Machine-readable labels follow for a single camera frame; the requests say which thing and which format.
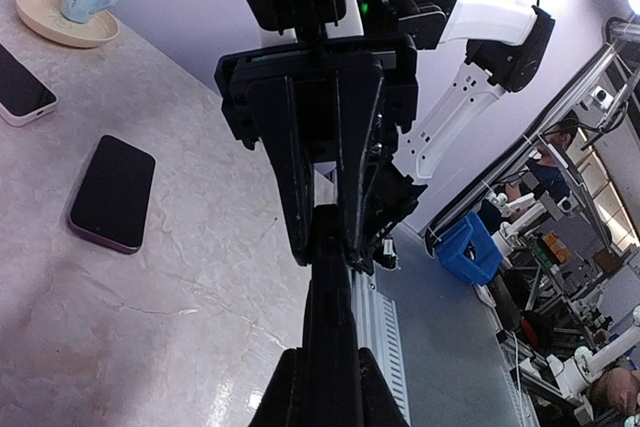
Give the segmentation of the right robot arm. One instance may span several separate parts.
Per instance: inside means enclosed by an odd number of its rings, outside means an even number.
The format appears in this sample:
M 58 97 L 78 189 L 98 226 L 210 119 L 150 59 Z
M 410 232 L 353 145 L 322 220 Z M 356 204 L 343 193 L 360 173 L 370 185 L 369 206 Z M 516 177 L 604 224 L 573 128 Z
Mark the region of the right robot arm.
M 453 141 L 535 76 L 555 22 L 522 0 L 246 0 L 258 50 L 214 79 L 248 149 L 262 144 L 302 266 L 327 230 L 368 268 Z

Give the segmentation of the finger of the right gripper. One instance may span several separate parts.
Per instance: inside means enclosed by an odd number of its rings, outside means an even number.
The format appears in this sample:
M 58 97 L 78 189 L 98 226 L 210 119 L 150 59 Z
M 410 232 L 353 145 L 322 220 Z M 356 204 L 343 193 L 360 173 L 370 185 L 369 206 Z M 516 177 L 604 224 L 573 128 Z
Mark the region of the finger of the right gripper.
M 337 255 L 349 264 L 361 255 L 365 177 L 384 73 L 374 59 L 340 59 L 335 67 L 338 183 L 333 217 Z
M 254 81 L 246 95 L 276 177 L 292 255 L 298 265 L 306 266 L 314 181 L 301 138 L 293 81 L 289 77 Z

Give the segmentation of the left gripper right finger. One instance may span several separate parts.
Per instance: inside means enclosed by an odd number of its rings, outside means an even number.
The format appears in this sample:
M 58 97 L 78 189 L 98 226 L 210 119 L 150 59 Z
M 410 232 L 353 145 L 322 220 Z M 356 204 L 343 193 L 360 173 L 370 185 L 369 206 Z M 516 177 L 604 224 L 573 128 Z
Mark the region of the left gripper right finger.
M 354 426 L 408 426 L 369 348 L 359 348 L 356 354 Z

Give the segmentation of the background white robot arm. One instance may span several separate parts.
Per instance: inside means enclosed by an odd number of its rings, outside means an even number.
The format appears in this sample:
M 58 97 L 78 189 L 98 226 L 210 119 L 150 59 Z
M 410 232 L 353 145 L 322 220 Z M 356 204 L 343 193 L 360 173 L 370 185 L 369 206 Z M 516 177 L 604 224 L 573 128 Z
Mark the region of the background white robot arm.
M 543 358 L 518 340 L 514 333 L 503 329 L 495 308 L 484 306 L 483 309 L 500 345 L 503 357 L 501 372 L 520 426 L 539 424 L 533 398 L 542 398 L 545 394 L 551 396 L 549 403 L 559 405 L 566 401 L 569 412 L 575 415 L 580 425 L 594 422 L 593 405 L 586 396 L 587 388 L 624 352 L 639 344 L 639 325 L 635 323 L 597 352 L 580 346 L 565 361 L 554 355 Z M 354 300 L 352 311 L 360 346 L 372 351 L 393 401 L 404 421 L 410 423 L 406 371 L 395 302 L 374 292 L 371 297 Z

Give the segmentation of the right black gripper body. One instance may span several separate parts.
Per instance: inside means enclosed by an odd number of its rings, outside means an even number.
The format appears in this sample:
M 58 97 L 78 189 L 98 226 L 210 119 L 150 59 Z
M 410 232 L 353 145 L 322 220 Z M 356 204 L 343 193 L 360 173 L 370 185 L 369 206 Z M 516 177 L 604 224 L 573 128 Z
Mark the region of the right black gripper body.
M 333 140 L 337 109 L 358 121 L 380 101 L 376 129 L 406 134 L 416 118 L 417 51 L 406 36 L 344 38 L 311 48 L 282 45 L 221 57 L 214 81 L 235 138 L 252 147 L 269 125 L 295 122 L 306 142 Z

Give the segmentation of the black phone case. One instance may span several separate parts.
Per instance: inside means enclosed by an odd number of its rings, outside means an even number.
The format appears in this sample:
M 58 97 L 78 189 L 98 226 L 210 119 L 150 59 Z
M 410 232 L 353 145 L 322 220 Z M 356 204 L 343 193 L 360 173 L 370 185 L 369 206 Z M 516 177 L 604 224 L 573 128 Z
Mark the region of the black phone case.
M 359 426 L 360 380 L 351 291 L 338 207 L 314 208 L 305 309 L 303 426 Z

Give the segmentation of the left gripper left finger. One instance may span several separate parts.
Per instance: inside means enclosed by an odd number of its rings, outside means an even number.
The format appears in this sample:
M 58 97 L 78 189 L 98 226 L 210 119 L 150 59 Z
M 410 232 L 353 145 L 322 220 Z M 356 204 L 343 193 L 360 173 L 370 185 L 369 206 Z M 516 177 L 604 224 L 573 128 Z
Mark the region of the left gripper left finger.
M 302 427 L 305 422 L 306 350 L 285 350 L 249 427 Z

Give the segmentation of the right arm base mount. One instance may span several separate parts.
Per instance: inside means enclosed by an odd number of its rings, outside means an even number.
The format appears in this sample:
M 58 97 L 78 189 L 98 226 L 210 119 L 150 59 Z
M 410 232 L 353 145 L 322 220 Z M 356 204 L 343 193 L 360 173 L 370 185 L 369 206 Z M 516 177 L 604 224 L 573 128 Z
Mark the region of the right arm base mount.
M 373 275 L 375 267 L 397 268 L 397 249 L 391 231 L 412 214 L 428 188 L 403 175 L 392 163 L 384 165 L 372 183 L 363 224 L 363 260 L 358 270 Z

